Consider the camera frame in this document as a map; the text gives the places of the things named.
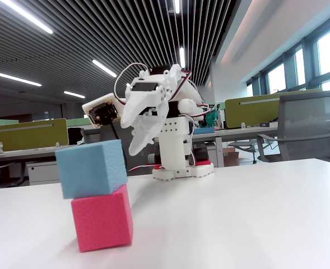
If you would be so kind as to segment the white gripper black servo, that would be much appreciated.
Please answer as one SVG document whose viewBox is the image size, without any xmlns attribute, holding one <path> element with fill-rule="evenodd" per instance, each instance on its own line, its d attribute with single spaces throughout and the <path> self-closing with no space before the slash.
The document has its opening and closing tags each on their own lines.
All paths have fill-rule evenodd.
<svg viewBox="0 0 330 269">
<path fill-rule="evenodd" d="M 127 87 L 120 125 L 134 128 L 129 146 L 131 156 L 139 154 L 148 144 L 154 144 L 153 139 L 160 133 L 168 115 L 168 103 L 161 104 L 167 88 L 171 88 L 171 82 L 166 81 L 165 75 L 136 77 Z M 155 108 L 140 115 L 147 107 Z"/>
</svg>

